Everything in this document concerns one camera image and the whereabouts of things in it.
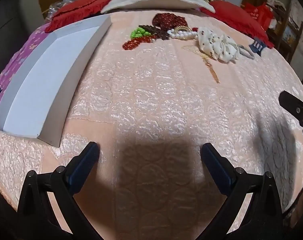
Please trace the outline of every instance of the green beads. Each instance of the green beads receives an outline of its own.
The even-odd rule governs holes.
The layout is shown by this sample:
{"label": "green beads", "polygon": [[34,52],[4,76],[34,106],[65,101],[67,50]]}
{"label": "green beads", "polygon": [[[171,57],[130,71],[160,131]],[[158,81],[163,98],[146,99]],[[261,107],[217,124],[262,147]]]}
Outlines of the green beads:
{"label": "green beads", "polygon": [[143,36],[151,36],[151,33],[145,31],[143,28],[138,27],[136,30],[134,30],[131,34],[130,34],[130,38],[140,38]]}

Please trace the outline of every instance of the red cushion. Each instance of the red cushion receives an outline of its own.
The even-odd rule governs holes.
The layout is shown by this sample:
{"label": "red cushion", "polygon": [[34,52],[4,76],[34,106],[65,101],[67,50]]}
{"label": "red cushion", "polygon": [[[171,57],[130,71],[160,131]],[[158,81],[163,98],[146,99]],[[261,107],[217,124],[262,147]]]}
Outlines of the red cushion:
{"label": "red cushion", "polygon": [[251,38],[259,38],[269,48],[274,47],[260,24],[239,6],[222,0],[212,1],[210,5],[215,8],[216,13],[212,13],[205,8],[200,8],[201,12],[226,23],[231,28]]}
{"label": "red cushion", "polygon": [[98,13],[110,1],[111,0],[76,0],[73,3],[66,4],[55,13],[45,32],[53,32],[61,27]]}

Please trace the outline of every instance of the blue gripper pad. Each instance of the blue gripper pad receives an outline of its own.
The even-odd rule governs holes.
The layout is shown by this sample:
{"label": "blue gripper pad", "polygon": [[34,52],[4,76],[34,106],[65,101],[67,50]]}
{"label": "blue gripper pad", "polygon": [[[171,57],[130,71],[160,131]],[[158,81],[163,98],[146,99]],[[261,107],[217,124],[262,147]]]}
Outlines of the blue gripper pad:
{"label": "blue gripper pad", "polygon": [[99,159],[99,146],[89,142],[84,150],[71,159],[66,166],[65,181],[69,192],[74,195],[80,192],[91,169]]}
{"label": "blue gripper pad", "polygon": [[228,159],[221,157],[211,143],[201,147],[201,159],[221,194],[229,196],[236,181],[233,165]]}

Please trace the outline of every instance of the bed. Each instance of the bed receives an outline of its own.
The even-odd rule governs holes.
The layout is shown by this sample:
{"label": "bed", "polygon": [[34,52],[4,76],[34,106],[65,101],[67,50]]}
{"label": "bed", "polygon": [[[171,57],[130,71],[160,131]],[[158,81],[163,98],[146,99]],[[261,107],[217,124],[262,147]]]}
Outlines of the bed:
{"label": "bed", "polygon": [[[235,167],[257,174],[270,170],[283,210],[293,203],[303,187],[303,133],[278,103],[283,90],[303,101],[293,69],[266,48],[254,60],[210,60],[217,82],[193,52],[195,41],[156,40],[122,49],[133,29],[161,12],[110,14],[112,26],[78,84],[60,148],[0,132],[0,192],[13,208],[29,170],[45,173],[66,165],[89,141],[101,147],[99,162],[74,197],[104,239],[195,239],[225,199],[201,164],[199,146],[206,142]],[[174,13],[190,27],[226,33],[244,46],[253,42],[199,11]],[[13,73],[8,67],[0,79]],[[50,200],[69,231],[53,195]]]}

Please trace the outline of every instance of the red bag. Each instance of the red bag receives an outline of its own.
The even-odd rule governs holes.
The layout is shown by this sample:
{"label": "red bag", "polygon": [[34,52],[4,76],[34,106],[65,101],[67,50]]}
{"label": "red bag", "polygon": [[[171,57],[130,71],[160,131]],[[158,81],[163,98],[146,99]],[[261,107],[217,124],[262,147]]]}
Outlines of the red bag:
{"label": "red bag", "polygon": [[246,3],[244,10],[261,25],[264,31],[268,29],[271,20],[274,18],[273,13],[270,11],[268,6],[266,6],[266,3],[263,3],[258,7],[251,5],[250,3]]}

